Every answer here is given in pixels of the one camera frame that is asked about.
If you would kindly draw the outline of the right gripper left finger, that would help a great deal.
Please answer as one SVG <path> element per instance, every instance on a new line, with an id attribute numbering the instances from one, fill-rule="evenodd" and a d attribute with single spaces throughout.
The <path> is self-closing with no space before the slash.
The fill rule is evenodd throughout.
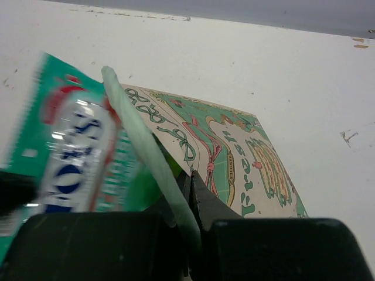
<path id="1" fill-rule="evenodd" d="M 141 212 L 30 216 L 1 262 L 2 280 L 182 280 L 187 274 L 164 196 Z"/>

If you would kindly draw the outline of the green mint snack packet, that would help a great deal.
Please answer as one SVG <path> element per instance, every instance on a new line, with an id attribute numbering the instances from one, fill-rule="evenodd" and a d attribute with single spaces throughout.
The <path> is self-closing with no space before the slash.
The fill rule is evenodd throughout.
<path id="1" fill-rule="evenodd" d="M 1 256 L 33 215 L 143 211 L 161 196 L 104 86 L 51 54 L 1 169 L 31 179 L 36 192 L 1 218 Z"/>

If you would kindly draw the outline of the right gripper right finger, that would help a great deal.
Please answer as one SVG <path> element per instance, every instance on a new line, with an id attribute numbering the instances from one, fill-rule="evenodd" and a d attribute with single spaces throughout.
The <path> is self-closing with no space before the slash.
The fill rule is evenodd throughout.
<path id="1" fill-rule="evenodd" d="M 193 280 L 373 280 L 357 240 L 332 218 L 249 218 L 236 214 L 193 172 L 190 206 L 203 256 Z"/>

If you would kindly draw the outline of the green printed paper bag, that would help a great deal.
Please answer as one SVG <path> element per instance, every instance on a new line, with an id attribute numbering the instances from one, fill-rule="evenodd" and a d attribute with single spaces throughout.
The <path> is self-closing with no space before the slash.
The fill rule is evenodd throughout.
<path id="1" fill-rule="evenodd" d="M 203 189 L 242 218 L 305 218 L 306 209 L 258 119 L 216 104 L 122 85 L 101 70 L 110 106 L 131 147 L 159 185 L 182 239 L 202 250 L 202 229 L 177 184 L 197 177 Z"/>

